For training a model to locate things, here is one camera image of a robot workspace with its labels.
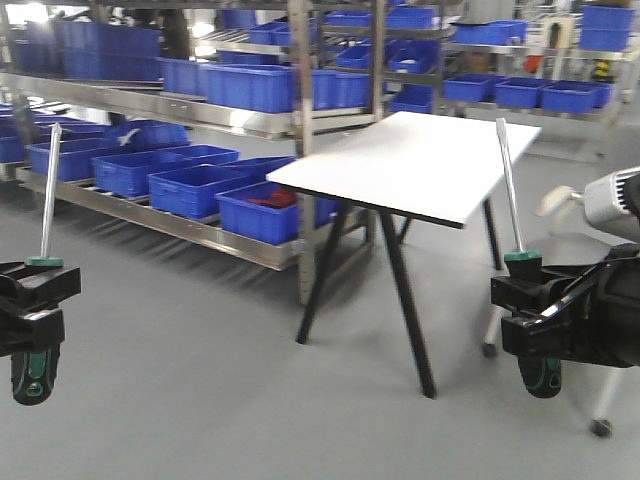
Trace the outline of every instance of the stainless steel shelf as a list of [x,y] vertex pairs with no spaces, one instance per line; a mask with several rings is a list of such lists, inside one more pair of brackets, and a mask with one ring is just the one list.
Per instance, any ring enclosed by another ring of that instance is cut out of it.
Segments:
[[[21,185],[24,188],[37,192],[44,192],[46,188],[46,177],[33,173],[28,168],[18,168],[16,176],[18,180],[24,182]],[[218,250],[273,270],[284,270],[294,265],[302,252],[303,242],[300,240],[293,240],[282,245],[260,242],[227,232],[216,225],[155,210],[140,201],[114,197],[110,193],[97,190],[90,181],[84,184],[59,181],[56,186],[56,196],[76,205]],[[358,210],[350,215],[345,226],[345,233],[363,226],[366,215],[365,210]],[[316,238],[320,240],[316,244],[326,239],[330,225],[325,225],[316,231]]]
[[16,179],[16,169],[24,166],[24,162],[0,163],[0,182]]
[[[323,25],[322,32],[326,36],[370,37],[371,27],[346,27],[338,25]],[[387,28],[387,38],[405,38],[413,40],[437,40],[447,38],[453,33],[452,28]]]
[[555,110],[545,110],[542,108],[504,107],[489,102],[461,102],[457,100],[441,99],[440,104],[449,108],[477,108],[481,110],[491,110],[496,112],[523,113],[527,115],[536,115],[539,117],[560,118],[565,120],[579,120],[588,122],[606,122],[615,118],[620,111],[620,104],[617,102],[611,103],[605,108],[594,109],[590,112],[580,114],[557,112]]
[[249,43],[246,30],[223,30],[213,32],[195,40],[197,47],[212,47],[216,50],[242,53],[262,53],[267,55],[287,55],[289,47]]
[[[329,65],[327,68],[331,70],[340,70],[343,72],[368,73],[368,70],[360,68],[346,68]],[[402,73],[402,72],[382,72],[382,78],[387,82],[410,83],[413,85],[437,85],[440,76],[435,73]]]
[[[136,115],[167,122],[209,128],[236,135],[270,140],[293,135],[293,114],[262,113],[221,107],[159,95],[157,91],[129,91],[83,82],[69,82],[0,72],[2,87],[75,105]],[[369,124],[373,117],[364,109],[338,109],[314,114],[316,133]]]
[[546,48],[537,45],[470,45],[448,42],[443,45],[443,48],[455,52],[494,53],[511,56],[541,55],[545,57],[557,57],[562,55],[568,59],[575,58],[583,60],[634,61],[640,56],[640,48],[638,47],[628,48],[621,52],[607,52],[600,50],[581,50],[579,48]]

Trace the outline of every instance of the screwdriver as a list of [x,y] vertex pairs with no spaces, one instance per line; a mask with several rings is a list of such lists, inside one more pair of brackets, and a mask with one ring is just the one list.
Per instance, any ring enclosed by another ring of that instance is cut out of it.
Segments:
[[[504,177],[507,184],[511,223],[516,239],[516,251],[506,253],[504,262],[511,278],[540,283],[542,280],[542,254],[537,250],[527,250],[522,238],[518,205],[516,202],[513,166],[507,138],[507,121],[496,120],[498,141],[504,165]],[[562,365],[554,358],[518,357],[518,367],[527,391],[538,398],[555,397],[562,388]]]
[[[49,148],[49,168],[45,190],[44,214],[42,218],[42,242],[40,255],[28,257],[25,265],[33,267],[61,267],[64,261],[60,257],[50,256],[51,224],[56,200],[56,181],[60,160],[60,138],[62,128],[56,123],[51,128]],[[35,353],[18,353],[11,356],[11,383],[13,398],[22,405],[38,405],[51,395],[57,374],[60,344],[48,350]]]

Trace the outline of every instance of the green handle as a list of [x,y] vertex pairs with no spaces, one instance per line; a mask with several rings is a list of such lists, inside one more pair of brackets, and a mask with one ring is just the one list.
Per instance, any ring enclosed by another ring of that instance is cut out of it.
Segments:
[[60,345],[40,353],[11,356],[13,398],[22,405],[38,405],[51,395],[58,373]]
[[527,391],[538,398],[553,398],[562,389],[562,364],[555,358],[518,357]]

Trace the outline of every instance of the caster wheel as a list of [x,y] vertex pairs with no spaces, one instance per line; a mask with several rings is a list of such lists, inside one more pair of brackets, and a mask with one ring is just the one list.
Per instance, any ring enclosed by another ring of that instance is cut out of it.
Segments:
[[498,349],[492,343],[483,343],[482,355],[484,358],[495,358],[498,355]]
[[600,438],[611,438],[613,435],[613,427],[609,420],[592,420],[591,425],[589,425],[589,430],[596,437]]

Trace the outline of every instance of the red object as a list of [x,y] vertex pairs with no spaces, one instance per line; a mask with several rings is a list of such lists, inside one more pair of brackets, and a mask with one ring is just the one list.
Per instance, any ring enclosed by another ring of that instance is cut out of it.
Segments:
[[536,73],[543,58],[542,55],[529,55],[522,66],[523,70],[528,73]]
[[267,199],[247,198],[247,202],[257,203],[270,208],[287,208],[297,203],[296,193],[286,188],[280,187]]

